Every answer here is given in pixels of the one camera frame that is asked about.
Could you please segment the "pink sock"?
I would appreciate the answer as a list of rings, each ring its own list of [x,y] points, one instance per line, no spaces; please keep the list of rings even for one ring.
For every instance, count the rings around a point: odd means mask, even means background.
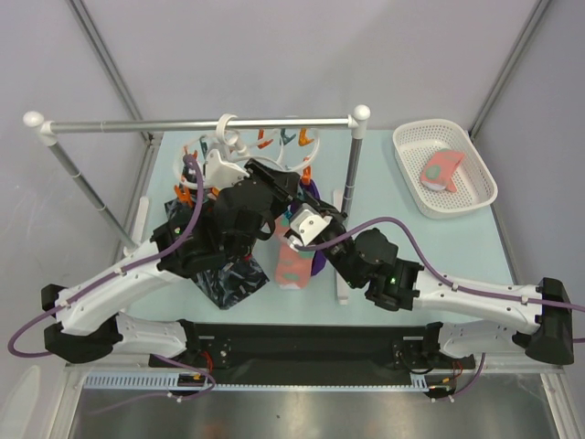
[[[276,220],[275,235],[279,242],[279,257],[275,269],[275,282],[282,289],[304,289],[310,282],[314,252],[296,252],[284,238],[289,220],[281,215]]]
[[[452,149],[437,151],[421,171],[421,184],[432,191],[456,193],[453,177],[464,158],[464,153]]]

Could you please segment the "white round clip hanger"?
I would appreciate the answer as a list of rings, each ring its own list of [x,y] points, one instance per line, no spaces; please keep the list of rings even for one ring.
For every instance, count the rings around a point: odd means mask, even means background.
[[[202,172],[204,183],[204,164],[207,152],[211,149],[218,149],[222,156],[231,163],[241,166],[250,159],[256,159],[263,164],[270,165],[285,172],[296,172],[301,176],[301,181],[309,183],[313,180],[311,164],[318,155],[320,139],[318,132],[313,129],[308,135],[308,129],[302,128],[296,134],[288,135],[284,128],[269,131],[260,129],[256,141],[246,144],[245,149],[240,153],[236,145],[226,145],[213,134],[202,134],[198,138],[184,144],[177,151],[176,158],[172,164],[173,173],[176,178],[174,192],[179,201],[192,205],[197,194],[196,171],[191,169],[184,161],[186,157],[195,159]],[[300,165],[288,166],[285,164],[285,147],[297,143],[300,147],[310,145],[313,149],[303,159]],[[219,189],[214,187],[205,188],[204,191],[216,196]]]

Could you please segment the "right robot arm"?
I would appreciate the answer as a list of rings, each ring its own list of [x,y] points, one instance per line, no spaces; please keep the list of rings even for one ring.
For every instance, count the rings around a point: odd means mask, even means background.
[[[412,232],[400,220],[388,222],[406,234],[419,259],[399,258],[399,248],[378,229],[377,218],[346,230],[344,214],[321,201],[303,203],[285,234],[298,252],[321,252],[351,288],[390,312],[422,309],[469,316],[472,322],[436,322],[426,326],[423,359],[442,367],[474,353],[523,352],[542,363],[567,366],[574,361],[571,303],[564,284],[545,277],[538,284],[486,284],[436,270]]]

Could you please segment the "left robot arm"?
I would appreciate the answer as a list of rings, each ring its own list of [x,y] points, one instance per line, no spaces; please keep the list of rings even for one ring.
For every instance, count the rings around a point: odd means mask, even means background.
[[[217,305],[230,306],[262,288],[268,278],[252,256],[257,241],[268,240],[276,220],[295,201],[301,177],[249,160],[247,175],[205,192],[186,213],[156,228],[134,253],[75,288],[49,284],[41,304],[54,323],[44,330],[48,353],[83,364],[112,353],[147,354],[151,364],[172,359],[196,363],[201,344],[195,323],[154,322],[126,314],[146,295],[189,280]]]

